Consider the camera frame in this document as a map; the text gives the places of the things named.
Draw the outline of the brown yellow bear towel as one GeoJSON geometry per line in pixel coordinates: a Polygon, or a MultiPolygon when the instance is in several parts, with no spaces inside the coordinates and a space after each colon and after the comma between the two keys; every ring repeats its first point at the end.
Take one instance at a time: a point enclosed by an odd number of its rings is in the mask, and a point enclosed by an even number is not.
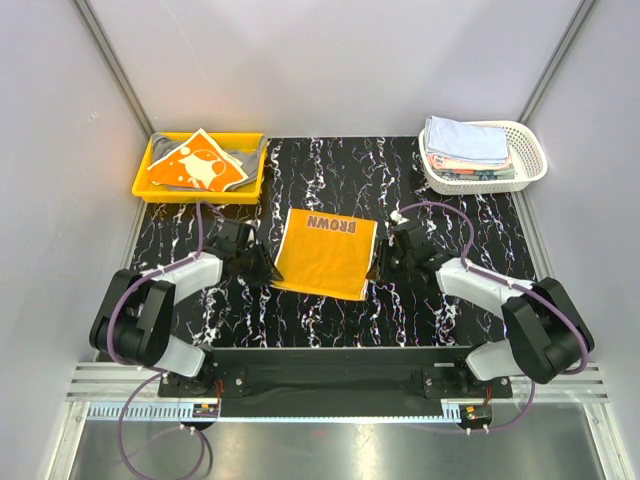
{"type": "Polygon", "coordinates": [[[295,293],[363,301],[368,287],[377,222],[291,209],[275,265],[274,286],[295,293]]]}

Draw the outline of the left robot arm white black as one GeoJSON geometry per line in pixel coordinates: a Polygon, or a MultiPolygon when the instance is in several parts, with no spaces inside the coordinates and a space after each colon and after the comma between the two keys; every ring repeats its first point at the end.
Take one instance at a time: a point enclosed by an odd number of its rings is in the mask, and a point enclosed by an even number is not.
{"type": "Polygon", "coordinates": [[[283,279],[254,226],[226,220],[187,257],[147,274],[117,271],[89,334],[92,348],[121,364],[171,372],[196,396],[215,386],[206,353],[172,334],[174,307],[206,287],[239,277],[251,285],[283,279]]]}

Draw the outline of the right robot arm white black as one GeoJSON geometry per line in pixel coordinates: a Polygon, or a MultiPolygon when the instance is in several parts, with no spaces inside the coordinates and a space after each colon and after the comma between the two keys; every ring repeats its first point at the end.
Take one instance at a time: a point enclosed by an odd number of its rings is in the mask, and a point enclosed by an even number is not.
{"type": "Polygon", "coordinates": [[[418,226],[401,225],[376,242],[367,278],[377,283],[436,287],[500,318],[505,338],[473,348],[454,371],[454,384],[476,396],[490,380],[524,376],[547,384],[583,371],[595,342],[564,286],[556,279],[520,280],[440,251],[418,226]]]}

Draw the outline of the white waffle towel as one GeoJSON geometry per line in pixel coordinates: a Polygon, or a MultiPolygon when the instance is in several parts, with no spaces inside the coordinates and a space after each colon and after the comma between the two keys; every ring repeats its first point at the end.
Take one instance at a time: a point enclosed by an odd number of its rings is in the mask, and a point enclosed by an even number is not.
{"type": "Polygon", "coordinates": [[[494,164],[509,156],[505,131],[437,116],[425,121],[425,147],[428,151],[461,161],[494,164]]]}

